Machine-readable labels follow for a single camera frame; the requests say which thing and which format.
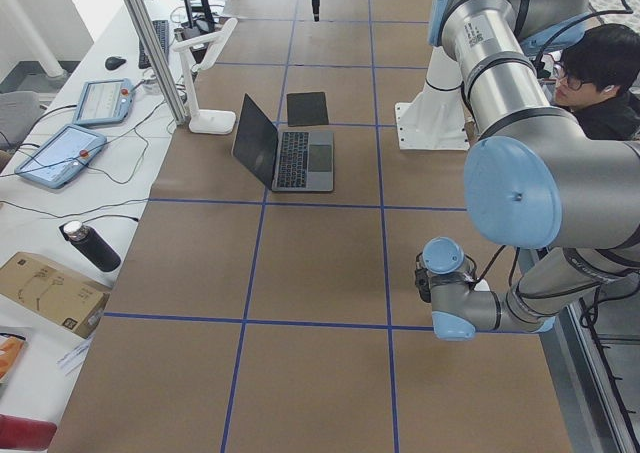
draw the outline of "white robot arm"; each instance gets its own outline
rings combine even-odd
[[[523,53],[586,14],[587,1],[434,2],[430,42],[460,66],[481,134],[464,168],[468,214],[497,244],[553,248],[497,293],[474,290],[472,265],[453,240],[430,241],[420,265],[439,338],[545,331],[590,288],[640,269],[640,148],[587,139],[570,114],[549,105]],[[577,40],[558,39],[555,49]]]

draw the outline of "laptop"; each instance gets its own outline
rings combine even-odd
[[[333,191],[333,132],[279,132],[246,94],[232,154],[272,191]]]

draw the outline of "laptop trackpad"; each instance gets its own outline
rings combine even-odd
[[[309,171],[329,172],[333,168],[333,147],[331,145],[309,145]]]

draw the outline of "laptop screen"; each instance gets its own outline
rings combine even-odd
[[[258,105],[244,95],[233,156],[271,188],[278,151],[278,130]]]

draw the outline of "black bottle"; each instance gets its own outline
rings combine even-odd
[[[109,272],[120,266],[120,257],[96,230],[80,221],[70,221],[62,228],[69,242],[100,270]]]

